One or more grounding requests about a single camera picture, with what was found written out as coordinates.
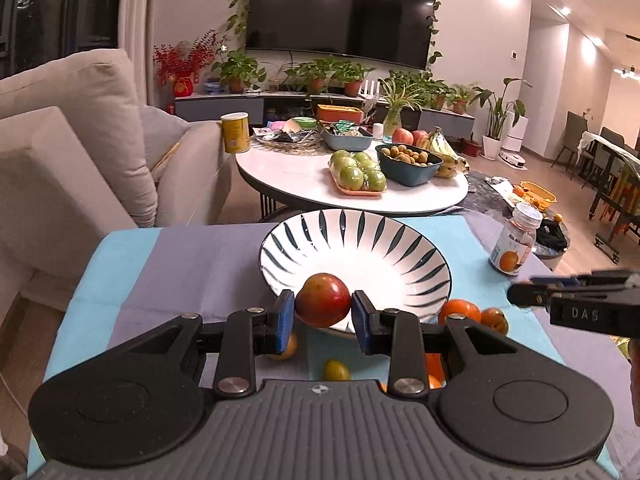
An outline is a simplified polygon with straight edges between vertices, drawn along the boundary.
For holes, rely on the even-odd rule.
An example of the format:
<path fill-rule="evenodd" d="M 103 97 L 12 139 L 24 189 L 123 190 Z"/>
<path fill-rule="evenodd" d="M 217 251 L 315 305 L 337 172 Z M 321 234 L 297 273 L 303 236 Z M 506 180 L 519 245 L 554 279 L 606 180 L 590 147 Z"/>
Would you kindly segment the yellow tin can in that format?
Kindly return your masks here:
<path fill-rule="evenodd" d="M 247 112 L 224 114 L 220 118 L 224 149 L 229 154 L 245 153 L 250 149 L 250 125 Z"/>

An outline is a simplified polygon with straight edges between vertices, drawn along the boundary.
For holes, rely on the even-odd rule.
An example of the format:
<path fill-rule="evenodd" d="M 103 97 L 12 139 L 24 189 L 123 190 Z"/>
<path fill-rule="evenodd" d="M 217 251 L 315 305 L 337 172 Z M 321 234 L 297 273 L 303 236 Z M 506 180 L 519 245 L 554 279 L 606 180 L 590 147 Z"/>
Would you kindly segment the red peaches on table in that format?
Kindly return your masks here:
<path fill-rule="evenodd" d="M 413 145 L 417 148 L 425 148 L 430 134 L 424 130 L 409 131 L 405 128 L 397 128 L 392 134 L 392 142 L 396 144 Z"/>

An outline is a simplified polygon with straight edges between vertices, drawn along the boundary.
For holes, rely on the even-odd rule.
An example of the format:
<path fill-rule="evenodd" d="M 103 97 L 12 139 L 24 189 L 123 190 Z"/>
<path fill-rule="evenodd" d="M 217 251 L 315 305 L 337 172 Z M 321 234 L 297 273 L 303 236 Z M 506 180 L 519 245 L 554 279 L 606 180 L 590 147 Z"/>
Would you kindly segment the grey cushion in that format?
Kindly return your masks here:
<path fill-rule="evenodd" d="M 138 108 L 146 166 L 152 169 L 190 128 L 189 123 L 154 106 Z"/>

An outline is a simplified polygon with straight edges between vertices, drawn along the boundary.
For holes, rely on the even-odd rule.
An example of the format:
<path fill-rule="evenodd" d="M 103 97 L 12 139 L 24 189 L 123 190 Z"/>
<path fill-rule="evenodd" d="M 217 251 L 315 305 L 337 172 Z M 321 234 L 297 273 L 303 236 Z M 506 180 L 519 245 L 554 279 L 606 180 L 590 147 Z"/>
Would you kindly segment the orange tangerine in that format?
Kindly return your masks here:
<path fill-rule="evenodd" d="M 438 314 L 438 324 L 445 325 L 450 314 L 461 314 L 466 318 L 480 323 L 482 322 L 482 312 L 472 302 L 463 299 L 450 299 L 442 306 Z"/>
<path fill-rule="evenodd" d="M 483 310 L 480 322 L 503 336 L 508 334 L 508 319 L 503 313 L 503 310 L 499 308 L 488 308 Z"/>

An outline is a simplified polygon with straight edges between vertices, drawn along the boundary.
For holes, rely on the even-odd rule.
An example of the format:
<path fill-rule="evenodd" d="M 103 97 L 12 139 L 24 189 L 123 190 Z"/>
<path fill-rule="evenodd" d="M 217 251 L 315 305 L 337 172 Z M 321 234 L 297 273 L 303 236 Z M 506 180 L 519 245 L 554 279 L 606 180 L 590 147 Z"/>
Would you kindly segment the vitamin jar with orange label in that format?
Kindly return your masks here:
<path fill-rule="evenodd" d="M 516 204 L 489 256 L 490 264 L 502 274 L 515 276 L 532 252 L 541 212 L 526 203 Z"/>

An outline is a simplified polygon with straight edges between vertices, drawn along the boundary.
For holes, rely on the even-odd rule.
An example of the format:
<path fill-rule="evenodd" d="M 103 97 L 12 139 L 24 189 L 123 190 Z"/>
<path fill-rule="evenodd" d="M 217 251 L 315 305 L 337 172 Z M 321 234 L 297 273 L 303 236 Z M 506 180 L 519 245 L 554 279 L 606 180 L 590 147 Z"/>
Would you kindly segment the dark marble side table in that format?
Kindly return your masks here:
<path fill-rule="evenodd" d="M 460 203 L 464 211 L 473 211 L 501 224 L 520 218 L 521 224 L 536 224 L 532 254 L 554 271 L 570 248 L 570 236 L 561 217 L 551 206 L 554 196 L 533 182 L 512 184 L 505 177 L 491 177 L 478 171 L 466 175 L 469 192 Z"/>

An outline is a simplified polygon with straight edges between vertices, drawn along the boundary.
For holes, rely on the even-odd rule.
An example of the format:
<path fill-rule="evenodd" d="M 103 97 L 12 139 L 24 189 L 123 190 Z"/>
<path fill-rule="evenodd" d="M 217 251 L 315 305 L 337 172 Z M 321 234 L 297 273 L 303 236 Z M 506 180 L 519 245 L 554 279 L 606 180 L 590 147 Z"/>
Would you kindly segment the small yellow-green fruit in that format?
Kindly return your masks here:
<path fill-rule="evenodd" d="M 322 377 L 327 382 L 348 382 L 352 379 L 352 374 L 341 361 L 329 359 L 324 363 Z"/>

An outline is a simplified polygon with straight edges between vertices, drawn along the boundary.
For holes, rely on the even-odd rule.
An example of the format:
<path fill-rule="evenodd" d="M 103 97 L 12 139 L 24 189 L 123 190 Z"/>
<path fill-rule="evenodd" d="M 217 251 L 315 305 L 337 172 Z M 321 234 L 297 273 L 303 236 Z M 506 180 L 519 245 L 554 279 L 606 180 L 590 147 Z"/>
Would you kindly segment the wall television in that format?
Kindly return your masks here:
<path fill-rule="evenodd" d="M 424 68 L 435 0 L 250 0 L 246 46 Z"/>

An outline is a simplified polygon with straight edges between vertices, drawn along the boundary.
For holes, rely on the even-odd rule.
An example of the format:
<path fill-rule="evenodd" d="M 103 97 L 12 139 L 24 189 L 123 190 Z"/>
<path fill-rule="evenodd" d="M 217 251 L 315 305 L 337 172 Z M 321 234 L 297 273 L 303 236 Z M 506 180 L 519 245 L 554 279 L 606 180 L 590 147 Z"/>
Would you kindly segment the beige sofa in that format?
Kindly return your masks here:
<path fill-rule="evenodd" d="M 216 222 L 231 162 L 216 122 L 146 166 L 134 66 L 119 49 L 75 53 L 1 83 L 1 241 L 32 270 L 21 295 L 65 310 L 101 240 Z"/>

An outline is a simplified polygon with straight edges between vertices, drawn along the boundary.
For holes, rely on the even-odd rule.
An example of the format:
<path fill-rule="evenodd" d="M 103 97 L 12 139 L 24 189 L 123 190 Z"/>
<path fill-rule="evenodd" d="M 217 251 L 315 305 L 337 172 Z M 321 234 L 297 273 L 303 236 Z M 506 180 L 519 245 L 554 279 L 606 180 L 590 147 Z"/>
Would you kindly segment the white bowl with blue stripes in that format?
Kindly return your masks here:
<path fill-rule="evenodd" d="M 364 292 L 378 310 L 396 309 L 428 321 L 449 300 L 452 274 L 442 252 L 404 222 L 372 212 L 322 209 L 271 229 L 259 249 L 260 272 L 276 294 L 294 297 L 317 273 L 349 292 Z M 352 334 L 352 315 L 327 330 Z"/>

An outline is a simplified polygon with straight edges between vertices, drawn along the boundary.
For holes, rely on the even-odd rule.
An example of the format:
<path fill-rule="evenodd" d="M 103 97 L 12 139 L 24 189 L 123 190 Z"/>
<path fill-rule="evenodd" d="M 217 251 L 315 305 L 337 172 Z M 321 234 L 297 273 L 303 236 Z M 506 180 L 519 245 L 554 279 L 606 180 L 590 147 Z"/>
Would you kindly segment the banana bunch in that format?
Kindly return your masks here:
<path fill-rule="evenodd" d="M 436 127 L 431 131 L 426 136 L 422 148 L 442 160 L 439 170 L 436 171 L 436 177 L 452 179 L 457 174 L 468 174 L 470 172 L 469 163 L 451 147 L 442 132 L 442 128 Z"/>

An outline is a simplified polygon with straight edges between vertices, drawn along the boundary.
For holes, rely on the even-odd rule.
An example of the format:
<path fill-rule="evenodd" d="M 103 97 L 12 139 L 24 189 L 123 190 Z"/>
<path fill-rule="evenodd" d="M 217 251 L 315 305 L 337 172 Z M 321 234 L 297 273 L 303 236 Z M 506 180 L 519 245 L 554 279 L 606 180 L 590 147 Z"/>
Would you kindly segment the red apple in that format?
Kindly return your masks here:
<path fill-rule="evenodd" d="M 307 325 L 328 328 L 349 314 L 352 294 L 329 273 L 311 275 L 295 297 L 295 313 Z"/>

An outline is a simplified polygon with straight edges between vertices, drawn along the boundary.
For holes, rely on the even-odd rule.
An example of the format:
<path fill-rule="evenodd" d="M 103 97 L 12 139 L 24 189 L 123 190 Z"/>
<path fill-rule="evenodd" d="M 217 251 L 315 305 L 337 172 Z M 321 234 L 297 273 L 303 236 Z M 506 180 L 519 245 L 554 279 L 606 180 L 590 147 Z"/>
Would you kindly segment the tray of green apples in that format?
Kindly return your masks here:
<path fill-rule="evenodd" d="M 366 152 L 334 152 L 328 162 L 334 184 L 344 194 L 379 196 L 387 190 L 385 174 Z"/>

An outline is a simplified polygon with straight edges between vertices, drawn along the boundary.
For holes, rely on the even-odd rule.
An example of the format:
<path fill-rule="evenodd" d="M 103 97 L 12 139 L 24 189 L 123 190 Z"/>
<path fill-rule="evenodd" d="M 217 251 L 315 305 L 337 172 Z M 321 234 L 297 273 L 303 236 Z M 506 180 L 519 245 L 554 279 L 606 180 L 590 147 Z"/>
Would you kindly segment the white round coffee table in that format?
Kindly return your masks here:
<path fill-rule="evenodd" d="M 329 170 L 330 154 L 284 152 L 256 141 L 249 151 L 235 156 L 240 176 L 260 194 L 264 220 L 285 209 L 310 211 L 348 208 L 391 217 L 422 217 L 459 205 L 469 193 L 463 174 L 452 179 L 434 178 L 416 188 L 390 181 L 378 197 L 353 196 L 337 189 Z"/>

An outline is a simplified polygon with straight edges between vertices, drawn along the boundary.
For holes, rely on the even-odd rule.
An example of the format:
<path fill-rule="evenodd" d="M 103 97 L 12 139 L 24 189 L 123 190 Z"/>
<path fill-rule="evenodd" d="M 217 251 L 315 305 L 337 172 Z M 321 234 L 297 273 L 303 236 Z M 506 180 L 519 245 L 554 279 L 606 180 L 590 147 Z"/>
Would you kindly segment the red flower arrangement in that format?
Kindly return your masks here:
<path fill-rule="evenodd" d="M 159 44 L 153 50 L 158 82 L 169 84 L 175 98 L 190 96 L 202 70 L 213 65 L 218 53 L 218 36 L 213 29 L 193 41 Z"/>

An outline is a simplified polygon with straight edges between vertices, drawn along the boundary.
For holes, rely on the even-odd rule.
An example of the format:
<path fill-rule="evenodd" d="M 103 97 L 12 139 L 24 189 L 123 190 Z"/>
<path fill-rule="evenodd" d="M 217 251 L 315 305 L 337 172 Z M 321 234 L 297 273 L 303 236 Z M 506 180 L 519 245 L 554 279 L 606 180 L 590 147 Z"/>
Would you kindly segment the dark bowl of small fruits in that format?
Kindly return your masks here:
<path fill-rule="evenodd" d="M 375 148 L 384 176 L 408 188 L 424 185 L 436 176 L 442 159 L 423 148 L 381 144 Z"/>

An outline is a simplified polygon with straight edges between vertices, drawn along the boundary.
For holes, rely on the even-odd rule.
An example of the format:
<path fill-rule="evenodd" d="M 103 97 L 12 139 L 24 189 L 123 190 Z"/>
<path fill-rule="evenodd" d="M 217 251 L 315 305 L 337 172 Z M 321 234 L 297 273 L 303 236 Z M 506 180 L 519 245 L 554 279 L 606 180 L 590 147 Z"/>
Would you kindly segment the teal snack tray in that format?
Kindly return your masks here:
<path fill-rule="evenodd" d="M 363 152 L 370 148 L 373 140 L 369 133 L 362 133 L 359 128 L 339 132 L 334 125 L 323 126 L 321 137 L 323 142 L 334 152 Z"/>

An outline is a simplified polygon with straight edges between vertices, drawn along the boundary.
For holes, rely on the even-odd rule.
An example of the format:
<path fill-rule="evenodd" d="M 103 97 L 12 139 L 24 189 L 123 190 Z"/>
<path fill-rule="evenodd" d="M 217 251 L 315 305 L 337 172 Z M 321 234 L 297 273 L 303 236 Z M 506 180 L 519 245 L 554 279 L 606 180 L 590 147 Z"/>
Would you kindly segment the small orange fruit left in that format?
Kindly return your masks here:
<path fill-rule="evenodd" d="M 270 354 L 269 357 L 273 361 L 286 361 L 291 359 L 292 356 L 297 352 L 298 349 L 298 339 L 296 333 L 292 332 L 288 337 L 288 344 L 286 345 L 285 350 L 281 354 Z"/>

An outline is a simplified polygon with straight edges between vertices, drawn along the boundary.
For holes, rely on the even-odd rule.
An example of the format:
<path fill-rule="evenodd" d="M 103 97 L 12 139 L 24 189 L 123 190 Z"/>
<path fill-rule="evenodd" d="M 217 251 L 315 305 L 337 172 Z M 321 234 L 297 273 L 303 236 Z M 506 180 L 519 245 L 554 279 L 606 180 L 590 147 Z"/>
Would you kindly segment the dining chair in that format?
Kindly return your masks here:
<path fill-rule="evenodd" d="M 573 159 L 577 156 L 577 147 L 582 138 L 582 134 L 588 130 L 588 122 L 582 115 L 577 115 L 573 112 L 566 114 L 566 124 L 563 130 L 561 148 L 556 155 L 552 165 L 557 164 L 564 152 L 568 153 L 568 159 L 566 166 L 572 166 Z"/>

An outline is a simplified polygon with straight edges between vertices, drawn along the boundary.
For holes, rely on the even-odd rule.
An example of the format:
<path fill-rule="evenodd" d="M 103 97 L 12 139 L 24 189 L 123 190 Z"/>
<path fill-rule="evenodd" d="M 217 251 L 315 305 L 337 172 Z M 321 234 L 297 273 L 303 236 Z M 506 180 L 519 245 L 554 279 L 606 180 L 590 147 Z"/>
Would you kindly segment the orange box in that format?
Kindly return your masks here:
<path fill-rule="evenodd" d="M 317 106 L 316 118 L 320 120 L 320 122 L 339 122 L 340 120 L 346 120 L 346 122 L 353 122 L 359 125 L 360 122 L 363 121 L 363 110 L 352 106 L 319 104 Z"/>

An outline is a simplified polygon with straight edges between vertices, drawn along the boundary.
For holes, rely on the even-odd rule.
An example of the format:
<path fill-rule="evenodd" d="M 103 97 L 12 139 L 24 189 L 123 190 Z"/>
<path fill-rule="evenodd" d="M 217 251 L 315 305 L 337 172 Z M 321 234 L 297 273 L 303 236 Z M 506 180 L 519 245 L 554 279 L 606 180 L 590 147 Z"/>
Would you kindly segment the potted plant on cabinet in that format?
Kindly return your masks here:
<path fill-rule="evenodd" d="M 218 49 L 212 74 L 220 78 L 221 84 L 230 93 L 243 93 L 249 88 L 255 88 L 256 84 L 262 84 L 267 78 L 266 70 L 256 58 L 247 55 L 242 49 L 230 50 L 227 46 Z"/>

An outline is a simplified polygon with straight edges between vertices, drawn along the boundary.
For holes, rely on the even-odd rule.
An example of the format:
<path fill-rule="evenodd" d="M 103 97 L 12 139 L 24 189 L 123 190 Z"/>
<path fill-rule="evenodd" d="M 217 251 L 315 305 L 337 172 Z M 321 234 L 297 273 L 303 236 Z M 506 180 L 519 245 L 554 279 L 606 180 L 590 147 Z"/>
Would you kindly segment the tall floor plant white pot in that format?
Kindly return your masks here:
<path fill-rule="evenodd" d="M 480 107 L 488 107 L 488 128 L 483 136 L 483 157 L 496 160 L 502 147 L 502 137 L 506 120 L 513 115 L 511 126 L 515 127 L 520 119 L 526 115 L 526 105 L 520 99 L 508 101 L 510 84 L 519 81 L 526 88 L 532 85 L 523 78 L 506 77 L 503 79 L 503 89 L 500 94 L 490 89 L 474 86 L 470 104 L 480 103 Z"/>

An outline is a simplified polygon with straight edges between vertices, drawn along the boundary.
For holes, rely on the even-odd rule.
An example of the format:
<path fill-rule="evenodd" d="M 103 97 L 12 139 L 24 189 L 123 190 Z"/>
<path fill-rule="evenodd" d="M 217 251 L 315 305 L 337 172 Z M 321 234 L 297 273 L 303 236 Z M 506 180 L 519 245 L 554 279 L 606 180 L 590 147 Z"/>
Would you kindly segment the blue and grey tablecloth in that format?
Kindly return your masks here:
<path fill-rule="evenodd" d="M 639 430 L 631 406 L 630 366 L 608 336 L 553 326 L 541 310 L 506 301 L 506 278 L 489 264 L 499 223 L 465 211 L 412 218 L 409 226 L 444 254 L 452 293 L 508 317 L 510 336 L 563 362 L 608 393 L 615 420 L 601 465 L 612 476 L 639 474 Z M 273 302 L 258 263 L 268 224 L 118 231 L 102 240 L 68 305 L 46 373 L 54 376 L 107 348 L 186 312 L 206 321 Z"/>

